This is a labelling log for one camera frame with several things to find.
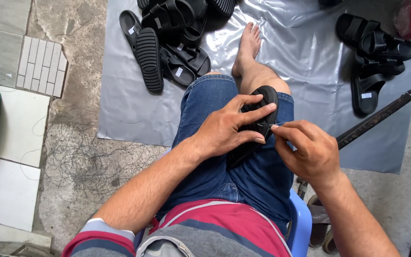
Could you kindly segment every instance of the shirt sleeve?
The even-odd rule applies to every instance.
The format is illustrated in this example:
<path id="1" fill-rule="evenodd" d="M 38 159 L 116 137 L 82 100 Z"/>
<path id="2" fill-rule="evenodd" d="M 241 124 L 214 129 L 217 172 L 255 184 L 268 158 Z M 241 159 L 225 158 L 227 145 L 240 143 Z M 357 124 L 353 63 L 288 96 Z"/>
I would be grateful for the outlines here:
<path id="1" fill-rule="evenodd" d="M 62 257 L 134 257 L 134 233 L 90 219 L 63 250 Z"/>

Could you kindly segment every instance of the leg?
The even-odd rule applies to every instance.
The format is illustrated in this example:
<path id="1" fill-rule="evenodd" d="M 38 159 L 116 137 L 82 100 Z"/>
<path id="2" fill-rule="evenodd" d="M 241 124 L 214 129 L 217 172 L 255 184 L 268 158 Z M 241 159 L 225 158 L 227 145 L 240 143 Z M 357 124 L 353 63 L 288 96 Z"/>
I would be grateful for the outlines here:
<path id="1" fill-rule="evenodd" d="M 258 27 L 255 26 L 252 30 L 252 24 L 248 24 L 243 32 L 232 72 L 242 76 L 242 94 L 251 94 L 262 85 L 272 86 L 279 97 L 277 123 L 292 121 L 294 102 L 288 84 L 269 67 L 254 59 L 260 43 Z M 274 143 L 274 136 L 271 136 L 265 145 L 256 149 L 241 166 L 229 173 L 237 186 L 239 202 L 246 203 L 269 217 L 285 235 L 286 225 L 291 219 L 289 190 L 294 175 L 283 163 Z"/>
<path id="2" fill-rule="evenodd" d="M 186 89 L 180 105 L 180 124 L 172 147 L 196 133 L 209 114 L 223 108 L 236 95 L 234 79 L 217 72 L 193 82 Z M 158 211 L 157 218 L 163 218 L 173 207 L 185 202 L 209 198 L 236 202 L 236 186 L 225 170 L 225 155 L 201 163 L 175 188 Z"/>

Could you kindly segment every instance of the bare foot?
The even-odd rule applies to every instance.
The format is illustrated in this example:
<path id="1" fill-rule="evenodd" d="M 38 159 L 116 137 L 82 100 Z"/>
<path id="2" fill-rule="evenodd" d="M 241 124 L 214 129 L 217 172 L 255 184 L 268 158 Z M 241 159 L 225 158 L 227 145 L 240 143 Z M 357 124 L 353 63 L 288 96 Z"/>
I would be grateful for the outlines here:
<path id="1" fill-rule="evenodd" d="M 240 38 L 239 51 L 232 66 L 232 74 L 234 76 L 239 77 L 241 75 L 241 63 L 243 60 L 248 58 L 254 60 L 256 58 L 260 46 L 259 26 L 255 25 L 253 27 L 253 22 L 249 22 L 243 30 L 242 37 Z"/>

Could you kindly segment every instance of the small white tile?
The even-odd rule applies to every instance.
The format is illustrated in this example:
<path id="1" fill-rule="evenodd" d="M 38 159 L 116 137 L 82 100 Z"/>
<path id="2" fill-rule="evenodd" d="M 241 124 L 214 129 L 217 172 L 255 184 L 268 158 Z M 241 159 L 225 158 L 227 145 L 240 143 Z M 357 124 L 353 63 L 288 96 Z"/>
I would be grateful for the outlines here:
<path id="1" fill-rule="evenodd" d="M 32 230 L 41 170 L 0 160 L 0 224 Z"/>
<path id="2" fill-rule="evenodd" d="M 55 84 L 47 82 L 47 88 L 45 89 L 45 93 L 51 96 L 54 95 L 54 88 Z"/>
<path id="3" fill-rule="evenodd" d="M 42 67 L 41 72 L 41 80 L 39 81 L 39 89 L 38 92 L 45 93 L 45 89 L 47 88 L 47 78 L 49 77 L 49 68 Z"/>
<path id="4" fill-rule="evenodd" d="M 30 55 L 28 56 L 28 62 L 34 64 L 36 62 L 37 47 L 39 46 L 39 39 L 31 39 Z"/>
<path id="5" fill-rule="evenodd" d="M 50 67 L 50 63 L 52 62 L 52 53 L 53 52 L 54 52 L 54 43 L 53 42 L 47 42 L 47 46 L 45 47 L 43 66 Z"/>
<path id="6" fill-rule="evenodd" d="M 0 242 L 29 243 L 50 249 L 52 238 L 0 224 Z"/>
<path id="7" fill-rule="evenodd" d="M 50 97 L 0 86 L 0 158 L 39 167 Z"/>
<path id="8" fill-rule="evenodd" d="M 25 82 L 25 76 L 17 75 L 17 84 L 18 87 L 23 87 L 23 83 Z"/>
<path id="9" fill-rule="evenodd" d="M 31 90 L 37 91 L 39 89 L 39 80 L 38 79 L 33 79 L 31 82 Z"/>
<path id="10" fill-rule="evenodd" d="M 23 83 L 23 88 L 31 89 L 31 80 L 33 78 L 33 73 L 34 73 L 34 64 L 28 63 L 28 66 L 26 67 L 26 76 L 25 76 L 25 81 Z"/>
<path id="11" fill-rule="evenodd" d="M 41 79 L 42 63 L 44 61 L 45 46 L 47 41 L 39 40 L 39 46 L 37 47 L 36 63 L 34 64 L 33 79 Z"/>
<path id="12" fill-rule="evenodd" d="M 66 66 L 68 65 L 68 60 L 64 55 L 63 51 L 60 53 L 60 62 L 58 63 L 58 70 L 66 71 Z"/>
<path id="13" fill-rule="evenodd" d="M 30 55 L 30 47 L 31 47 L 31 38 L 24 37 L 23 46 L 21 48 L 20 64 L 18 65 L 18 73 L 23 76 L 26 73 L 26 65 L 28 64 L 28 56 Z"/>
<path id="14" fill-rule="evenodd" d="M 54 96 L 61 97 L 61 91 L 63 90 L 64 71 L 57 72 L 57 78 L 55 80 Z"/>
<path id="15" fill-rule="evenodd" d="M 60 61 L 61 45 L 55 44 L 54 53 L 52 54 L 52 63 L 50 64 L 49 78 L 47 79 L 50 83 L 55 83 L 55 78 L 57 77 L 58 62 Z"/>

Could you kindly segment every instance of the forearm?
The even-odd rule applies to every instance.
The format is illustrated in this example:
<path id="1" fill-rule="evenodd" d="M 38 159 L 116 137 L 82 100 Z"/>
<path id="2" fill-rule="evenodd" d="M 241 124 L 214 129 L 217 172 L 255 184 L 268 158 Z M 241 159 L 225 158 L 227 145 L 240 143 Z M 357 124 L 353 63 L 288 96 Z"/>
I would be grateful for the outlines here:
<path id="1" fill-rule="evenodd" d="M 400 257 L 344 173 L 333 186 L 314 190 L 326 208 L 341 256 Z"/>
<path id="2" fill-rule="evenodd" d="M 202 161 L 191 138 L 185 139 L 118 189 L 93 218 L 102 218 L 113 228 L 137 233 Z"/>

